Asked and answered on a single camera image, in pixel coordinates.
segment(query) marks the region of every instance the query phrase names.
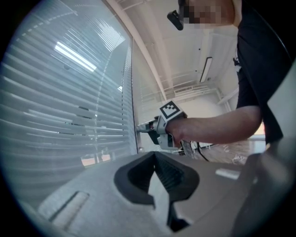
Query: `wooden floor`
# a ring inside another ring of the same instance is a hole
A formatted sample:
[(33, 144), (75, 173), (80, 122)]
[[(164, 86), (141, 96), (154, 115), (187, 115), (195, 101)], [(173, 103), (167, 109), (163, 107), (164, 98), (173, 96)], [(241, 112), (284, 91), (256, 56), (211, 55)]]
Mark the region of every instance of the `wooden floor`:
[(202, 154), (212, 162), (233, 163), (235, 156), (248, 157), (254, 153), (262, 153), (265, 150), (265, 141), (246, 140), (242, 142), (214, 145), (210, 149), (201, 149)]

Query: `black sleeve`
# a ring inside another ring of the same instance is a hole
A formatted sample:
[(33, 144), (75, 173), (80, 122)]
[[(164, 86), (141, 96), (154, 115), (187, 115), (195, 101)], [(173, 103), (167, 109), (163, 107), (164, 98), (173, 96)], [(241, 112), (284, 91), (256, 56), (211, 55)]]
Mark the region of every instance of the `black sleeve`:
[(243, 71), (243, 68), (237, 73), (239, 78), (239, 98), (237, 109), (245, 106), (259, 106), (257, 97)]

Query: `ceiling light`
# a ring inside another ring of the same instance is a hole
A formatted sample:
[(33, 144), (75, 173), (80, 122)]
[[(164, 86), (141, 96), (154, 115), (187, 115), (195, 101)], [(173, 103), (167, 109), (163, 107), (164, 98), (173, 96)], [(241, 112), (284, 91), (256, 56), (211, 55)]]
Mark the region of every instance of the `ceiling light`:
[(60, 42), (57, 42), (57, 45), (55, 46), (55, 50), (57, 50), (58, 52), (62, 53), (64, 56), (72, 59), (76, 63), (80, 64), (81, 66), (85, 67), (86, 69), (92, 72), (97, 68), (91, 62), (89, 62), (88, 60), (86, 60), (85, 58), (83, 58), (82, 56), (74, 52), (72, 49), (63, 45)]
[(200, 79), (201, 83), (205, 82), (205, 80), (207, 79), (208, 72), (209, 72), (209, 69), (211, 67), (212, 61), (213, 61), (212, 57), (207, 57), (207, 60), (205, 62), (204, 68), (203, 68), (203, 74), (202, 74), (202, 77)]

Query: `man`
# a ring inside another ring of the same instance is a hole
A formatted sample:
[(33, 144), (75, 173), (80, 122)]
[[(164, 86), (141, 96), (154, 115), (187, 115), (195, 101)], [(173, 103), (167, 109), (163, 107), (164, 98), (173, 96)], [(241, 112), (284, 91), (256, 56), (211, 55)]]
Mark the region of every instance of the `man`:
[(283, 136), (281, 129), (267, 101), (285, 78), (295, 56), (289, 55), (275, 31), (250, 1), (186, 0), (184, 16), (189, 17), (190, 23), (207, 24), (206, 27), (234, 25), (238, 28), (235, 64), (239, 69), (239, 98), (237, 109), (221, 116), (170, 122), (166, 130), (174, 136), (175, 143), (179, 144), (181, 140), (241, 141), (253, 135), (262, 120), (266, 143), (280, 139)]

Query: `forearm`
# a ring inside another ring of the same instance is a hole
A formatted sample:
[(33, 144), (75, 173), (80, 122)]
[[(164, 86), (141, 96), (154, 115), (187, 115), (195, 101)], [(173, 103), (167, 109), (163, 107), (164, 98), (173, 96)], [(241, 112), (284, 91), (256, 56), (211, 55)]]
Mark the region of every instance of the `forearm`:
[(174, 125), (169, 124), (168, 129), (176, 136), (176, 142), (185, 140), (222, 144), (247, 139), (254, 134), (260, 123), (259, 108), (250, 106), (213, 118), (182, 119)]

